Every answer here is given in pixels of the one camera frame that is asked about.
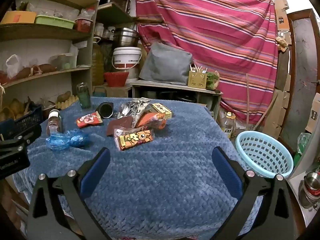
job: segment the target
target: green plastic basket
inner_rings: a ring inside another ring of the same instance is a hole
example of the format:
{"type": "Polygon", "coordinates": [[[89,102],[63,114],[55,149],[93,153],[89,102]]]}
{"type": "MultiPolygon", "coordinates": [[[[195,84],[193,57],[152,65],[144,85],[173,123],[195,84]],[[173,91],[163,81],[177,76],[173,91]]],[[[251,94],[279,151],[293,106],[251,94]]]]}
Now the green plastic basket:
{"type": "Polygon", "coordinates": [[[74,21],[42,14],[36,16],[35,23],[59,26],[68,29],[72,29],[73,25],[75,24],[74,21]]]}

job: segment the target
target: black plastic crate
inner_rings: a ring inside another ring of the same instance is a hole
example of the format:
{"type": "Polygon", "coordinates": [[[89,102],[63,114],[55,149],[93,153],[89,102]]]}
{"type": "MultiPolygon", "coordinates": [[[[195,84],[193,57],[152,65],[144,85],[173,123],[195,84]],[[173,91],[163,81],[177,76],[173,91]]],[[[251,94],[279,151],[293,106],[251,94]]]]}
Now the black plastic crate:
{"type": "Polygon", "coordinates": [[[9,118],[0,122],[0,139],[2,141],[12,139],[14,136],[22,133],[36,123],[42,123],[41,105],[31,103],[29,105],[29,110],[32,112],[17,120],[9,118]]]}

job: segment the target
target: green glass jar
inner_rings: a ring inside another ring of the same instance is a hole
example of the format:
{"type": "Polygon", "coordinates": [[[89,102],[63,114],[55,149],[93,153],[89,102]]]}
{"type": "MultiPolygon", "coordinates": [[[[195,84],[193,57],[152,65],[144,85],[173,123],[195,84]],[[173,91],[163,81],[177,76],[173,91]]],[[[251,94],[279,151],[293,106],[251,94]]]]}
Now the green glass jar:
{"type": "Polygon", "coordinates": [[[82,109],[88,109],[91,107],[89,87],[87,83],[77,84],[77,94],[82,109]]]}

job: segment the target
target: door frame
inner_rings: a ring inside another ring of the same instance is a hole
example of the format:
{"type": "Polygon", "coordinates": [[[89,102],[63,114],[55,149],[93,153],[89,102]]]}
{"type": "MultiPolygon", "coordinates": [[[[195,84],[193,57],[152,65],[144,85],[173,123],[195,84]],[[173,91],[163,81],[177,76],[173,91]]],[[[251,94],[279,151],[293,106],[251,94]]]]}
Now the door frame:
{"type": "MultiPolygon", "coordinates": [[[[295,20],[300,20],[305,18],[310,18],[311,20],[313,33],[315,35],[316,52],[317,52],[317,78],[316,80],[314,80],[314,82],[320,79],[320,31],[319,31],[319,26],[316,20],[316,15],[313,12],[313,9],[306,9],[298,12],[289,13],[287,17],[289,20],[289,28],[291,32],[291,41],[292,41],[291,54],[290,54],[290,70],[289,70],[289,74],[291,75],[291,81],[290,81],[290,90],[289,90],[289,93],[290,93],[289,104],[288,104],[287,111],[285,112],[285,115],[284,115],[283,125],[286,124],[287,116],[290,111],[292,95],[293,95],[294,85],[296,81],[296,67],[297,67],[296,66],[296,46],[295,46],[295,36],[293,31],[293,21],[295,20]]],[[[320,93],[320,85],[317,85],[316,92],[320,93]]],[[[288,144],[281,138],[281,133],[280,133],[280,137],[278,138],[278,141],[282,143],[292,155],[296,152],[296,150],[289,147],[288,144]]]]}

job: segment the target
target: white bucket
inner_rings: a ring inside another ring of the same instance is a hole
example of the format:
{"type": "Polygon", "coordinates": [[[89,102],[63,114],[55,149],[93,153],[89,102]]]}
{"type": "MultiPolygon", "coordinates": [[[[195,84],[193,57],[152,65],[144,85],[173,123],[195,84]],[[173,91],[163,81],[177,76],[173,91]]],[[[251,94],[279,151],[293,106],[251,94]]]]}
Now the white bucket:
{"type": "Polygon", "coordinates": [[[142,57],[141,49],[136,47],[116,48],[113,51],[112,65],[115,69],[126,70],[135,67],[142,57]]]}

